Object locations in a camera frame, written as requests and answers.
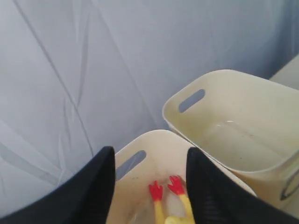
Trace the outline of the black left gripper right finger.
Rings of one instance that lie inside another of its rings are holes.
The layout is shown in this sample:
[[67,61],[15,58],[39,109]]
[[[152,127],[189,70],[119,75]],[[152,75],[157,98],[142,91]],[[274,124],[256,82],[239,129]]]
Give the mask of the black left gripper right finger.
[[299,220],[256,198],[196,147],[187,153],[187,193],[197,224],[297,224]]

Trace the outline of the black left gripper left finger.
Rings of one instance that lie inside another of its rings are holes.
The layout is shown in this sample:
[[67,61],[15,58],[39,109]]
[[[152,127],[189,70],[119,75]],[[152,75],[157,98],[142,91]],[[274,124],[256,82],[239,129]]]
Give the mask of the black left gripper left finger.
[[103,147],[78,173],[2,224],[104,224],[115,188],[115,151]]

